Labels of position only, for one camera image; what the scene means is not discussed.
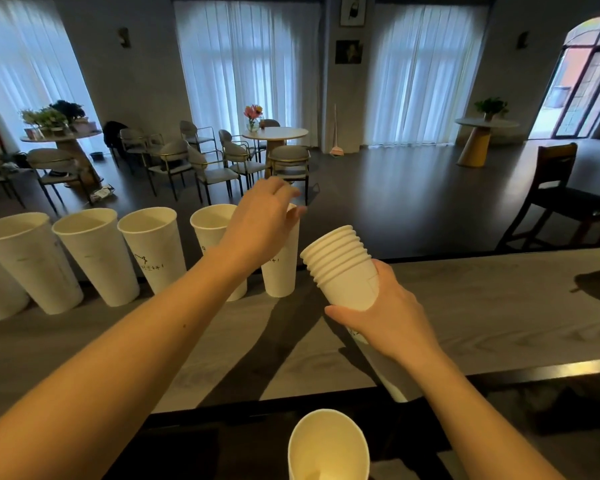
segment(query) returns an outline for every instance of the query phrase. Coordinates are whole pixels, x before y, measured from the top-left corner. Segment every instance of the white sheer curtain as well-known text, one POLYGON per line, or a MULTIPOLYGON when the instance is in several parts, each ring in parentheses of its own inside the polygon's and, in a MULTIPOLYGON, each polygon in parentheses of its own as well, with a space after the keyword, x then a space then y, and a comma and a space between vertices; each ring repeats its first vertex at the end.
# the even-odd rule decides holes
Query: white sheer curtain
POLYGON ((318 3, 174 2, 178 42, 195 124, 246 129, 244 107, 309 130, 318 145, 318 3))
POLYGON ((376 5, 365 144, 456 139, 486 18, 486 7, 376 5))
MULTIPOLYGON (((0 0, 0 116, 21 151, 51 146, 23 143, 23 109, 58 99, 83 105, 97 121, 71 43, 52 0, 0 0)), ((106 151, 102 137, 81 139, 85 152, 106 151)))

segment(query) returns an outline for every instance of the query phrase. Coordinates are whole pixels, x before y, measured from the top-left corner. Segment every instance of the black seat cushion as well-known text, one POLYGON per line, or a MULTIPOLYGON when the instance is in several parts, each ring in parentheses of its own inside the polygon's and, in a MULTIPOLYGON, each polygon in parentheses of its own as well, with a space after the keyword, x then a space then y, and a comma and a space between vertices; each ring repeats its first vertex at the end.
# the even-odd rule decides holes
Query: black seat cushion
POLYGON ((584 221, 600 220, 600 195, 569 187, 551 187, 534 192, 532 202, 563 216, 584 221))

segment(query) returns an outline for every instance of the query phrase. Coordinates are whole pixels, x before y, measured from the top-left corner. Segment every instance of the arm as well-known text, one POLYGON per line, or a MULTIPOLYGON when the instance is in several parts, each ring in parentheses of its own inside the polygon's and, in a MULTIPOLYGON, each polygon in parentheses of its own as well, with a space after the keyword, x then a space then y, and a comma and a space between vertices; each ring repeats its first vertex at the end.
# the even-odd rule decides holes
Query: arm
POLYGON ((101 478, 226 298, 280 250, 306 210, 287 212, 297 194, 279 178, 257 181, 220 246, 7 411, 0 418, 0 480, 101 478))
POLYGON ((416 297, 388 264, 376 261, 380 293, 364 312, 327 306, 326 313, 359 331, 400 363, 421 387, 472 480, 564 480, 442 351, 416 297))

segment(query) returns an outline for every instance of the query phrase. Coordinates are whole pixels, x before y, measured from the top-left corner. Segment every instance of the wood grain surface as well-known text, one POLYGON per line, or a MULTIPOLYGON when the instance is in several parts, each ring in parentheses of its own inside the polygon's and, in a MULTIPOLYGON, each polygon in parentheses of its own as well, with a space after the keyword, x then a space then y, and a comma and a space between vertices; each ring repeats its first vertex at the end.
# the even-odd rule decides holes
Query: wood grain surface
MULTIPOLYGON (((465 374, 600 359, 600 249, 393 268, 465 374)), ((88 289, 71 312, 32 306, 0 322, 0 414, 148 294, 109 308, 88 289)), ((247 296, 218 313, 155 412, 373 386, 348 333, 322 316, 326 304, 307 272, 282 299, 250 277, 247 296)))

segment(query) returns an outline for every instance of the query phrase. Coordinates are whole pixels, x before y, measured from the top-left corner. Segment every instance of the framed picture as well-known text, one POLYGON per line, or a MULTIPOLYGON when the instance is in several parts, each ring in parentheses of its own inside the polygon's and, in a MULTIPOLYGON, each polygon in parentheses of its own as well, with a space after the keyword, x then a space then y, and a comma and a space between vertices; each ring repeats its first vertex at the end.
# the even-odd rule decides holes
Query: framed picture
POLYGON ((360 64, 361 62, 360 40, 336 40, 336 64, 360 64))
POLYGON ((342 0, 340 5, 341 27, 364 27, 367 0, 342 0))

